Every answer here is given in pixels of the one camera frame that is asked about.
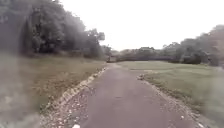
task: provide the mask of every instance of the foliage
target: foliage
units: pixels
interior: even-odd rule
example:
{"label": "foliage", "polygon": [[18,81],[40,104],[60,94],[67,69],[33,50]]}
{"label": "foliage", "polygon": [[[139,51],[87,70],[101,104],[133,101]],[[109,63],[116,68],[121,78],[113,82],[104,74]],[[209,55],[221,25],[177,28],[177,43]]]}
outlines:
{"label": "foliage", "polygon": [[224,26],[216,26],[211,32],[195,39],[184,39],[180,43],[164,45],[162,50],[142,47],[120,52],[119,61],[164,60],[172,63],[217,66],[224,60]]}
{"label": "foliage", "polygon": [[111,56],[112,55],[111,47],[103,45],[103,46],[101,46],[101,48],[102,48],[102,51],[103,51],[104,55],[106,55],[106,56]]}
{"label": "foliage", "polygon": [[0,49],[13,46],[12,51],[25,55],[65,51],[90,58],[102,53],[99,41],[105,39],[104,33],[96,29],[86,31],[82,20],[66,12],[58,1],[1,0],[0,19],[0,26],[7,25],[5,29],[9,31]]}

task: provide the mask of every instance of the paved path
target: paved path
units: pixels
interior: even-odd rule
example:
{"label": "paved path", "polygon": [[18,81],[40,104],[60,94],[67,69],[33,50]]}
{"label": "paved path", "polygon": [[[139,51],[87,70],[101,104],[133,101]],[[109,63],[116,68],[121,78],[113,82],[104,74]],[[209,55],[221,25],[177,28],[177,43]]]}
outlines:
{"label": "paved path", "polygon": [[195,128],[185,112],[138,75],[114,65],[97,78],[81,128]]}

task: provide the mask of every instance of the grass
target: grass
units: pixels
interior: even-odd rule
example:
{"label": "grass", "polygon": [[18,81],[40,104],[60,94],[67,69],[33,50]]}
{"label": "grass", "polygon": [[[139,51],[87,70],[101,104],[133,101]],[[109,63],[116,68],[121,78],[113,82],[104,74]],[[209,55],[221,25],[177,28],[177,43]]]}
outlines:
{"label": "grass", "polygon": [[28,100],[28,108],[45,112],[47,103],[61,97],[69,88],[101,70],[105,63],[83,58],[44,56],[24,58],[1,55],[0,81],[6,92],[12,92]]}
{"label": "grass", "polygon": [[194,112],[220,127],[224,125],[224,70],[205,65],[160,61],[121,62],[132,70],[144,70],[144,79],[163,92],[180,99]]}

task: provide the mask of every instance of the overcast sky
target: overcast sky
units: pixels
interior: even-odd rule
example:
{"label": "overcast sky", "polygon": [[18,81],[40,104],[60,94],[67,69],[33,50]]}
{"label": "overcast sky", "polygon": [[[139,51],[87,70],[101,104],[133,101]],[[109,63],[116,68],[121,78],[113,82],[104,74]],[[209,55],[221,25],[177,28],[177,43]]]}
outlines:
{"label": "overcast sky", "polygon": [[194,38],[224,24],[222,0],[61,0],[87,28],[105,32],[101,44],[122,50]]}

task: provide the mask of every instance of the asphalt road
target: asphalt road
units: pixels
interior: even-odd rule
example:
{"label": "asphalt road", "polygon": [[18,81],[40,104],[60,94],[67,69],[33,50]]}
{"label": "asphalt road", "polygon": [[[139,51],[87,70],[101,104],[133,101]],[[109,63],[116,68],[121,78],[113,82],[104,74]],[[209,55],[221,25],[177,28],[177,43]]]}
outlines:
{"label": "asphalt road", "polygon": [[197,128],[188,112],[154,86],[138,80],[142,72],[117,65],[51,117],[49,128]]}
{"label": "asphalt road", "polygon": [[152,85],[138,80],[139,73],[111,66],[92,86],[87,100],[88,119],[81,128],[195,128],[195,122]]}

